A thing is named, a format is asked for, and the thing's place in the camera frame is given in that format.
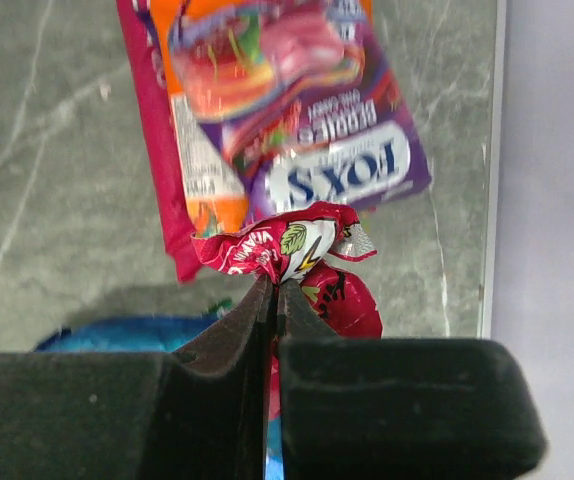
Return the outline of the green snack packet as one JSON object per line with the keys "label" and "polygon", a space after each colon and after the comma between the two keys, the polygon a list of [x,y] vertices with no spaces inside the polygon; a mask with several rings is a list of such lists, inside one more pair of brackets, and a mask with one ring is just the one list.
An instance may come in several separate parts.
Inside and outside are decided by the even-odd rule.
{"label": "green snack packet", "polygon": [[212,304],[205,312],[205,315],[223,317],[226,315],[232,308],[234,304],[231,298],[225,298],[219,300],[218,302]]}

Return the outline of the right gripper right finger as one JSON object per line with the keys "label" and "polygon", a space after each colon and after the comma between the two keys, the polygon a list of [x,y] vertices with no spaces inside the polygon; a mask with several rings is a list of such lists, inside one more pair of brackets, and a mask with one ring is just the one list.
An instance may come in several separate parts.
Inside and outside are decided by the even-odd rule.
{"label": "right gripper right finger", "polygon": [[325,430],[333,420],[329,393],[319,377],[325,348],[338,339],[314,312],[298,284],[288,281],[279,289],[280,439],[286,479],[320,479],[329,474],[330,441]]}

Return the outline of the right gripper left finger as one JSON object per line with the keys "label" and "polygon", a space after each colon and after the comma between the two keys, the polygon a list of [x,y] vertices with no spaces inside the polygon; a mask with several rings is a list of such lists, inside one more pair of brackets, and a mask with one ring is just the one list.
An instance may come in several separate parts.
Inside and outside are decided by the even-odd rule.
{"label": "right gripper left finger", "polygon": [[272,336],[273,284],[264,275],[177,352],[181,479],[264,477]]}

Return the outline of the blue gummy snack bag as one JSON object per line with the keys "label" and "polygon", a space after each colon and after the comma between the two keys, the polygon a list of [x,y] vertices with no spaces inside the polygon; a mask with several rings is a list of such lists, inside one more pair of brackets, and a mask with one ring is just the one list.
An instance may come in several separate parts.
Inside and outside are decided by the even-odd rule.
{"label": "blue gummy snack bag", "polygon": [[[222,317],[205,315],[137,315],[93,320],[82,326],[61,326],[39,341],[36,352],[173,352]],[[267,479],[283,479],[278,360],[271,358],[267,428]]]}

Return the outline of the small red candy wrapper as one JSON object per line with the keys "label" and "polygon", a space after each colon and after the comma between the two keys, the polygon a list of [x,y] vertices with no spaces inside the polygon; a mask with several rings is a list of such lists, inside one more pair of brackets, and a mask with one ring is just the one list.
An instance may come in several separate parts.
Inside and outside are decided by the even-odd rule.
{"label": "small red candy wrapper", "polygon": [[328,263],[330,257],[356,263],[376,254],[348,205],[316,202],[236,233],[194,237],[192,244],[198,260],[220,273],[266,274],[275,285],[297,282],[316,314],[341,336],[382,336],[381,316],[365,283]]}

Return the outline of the colourful candy packet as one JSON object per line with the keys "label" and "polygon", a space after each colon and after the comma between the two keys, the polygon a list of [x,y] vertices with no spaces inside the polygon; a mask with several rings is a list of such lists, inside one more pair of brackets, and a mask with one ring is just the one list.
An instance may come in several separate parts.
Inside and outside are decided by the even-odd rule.
{"label": "colourful candy packet", "polygon": [[246,222],[319,201],[368,209],[429,186],[413,119],[359,2],[189,11],[169,27],[169,58],[244,188]]}

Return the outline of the red chips packet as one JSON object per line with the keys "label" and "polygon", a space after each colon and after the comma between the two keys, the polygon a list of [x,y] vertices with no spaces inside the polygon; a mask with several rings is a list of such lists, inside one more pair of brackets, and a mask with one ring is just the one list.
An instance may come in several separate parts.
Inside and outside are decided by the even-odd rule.
{"label": "red chips packet", "polygon": [[180,157],[158,34],[147,1],[117,0],[143,136],[158,202],[166,253],[177,280],[193,280],[201,268],[191,244],[194,233],[183,190]]}

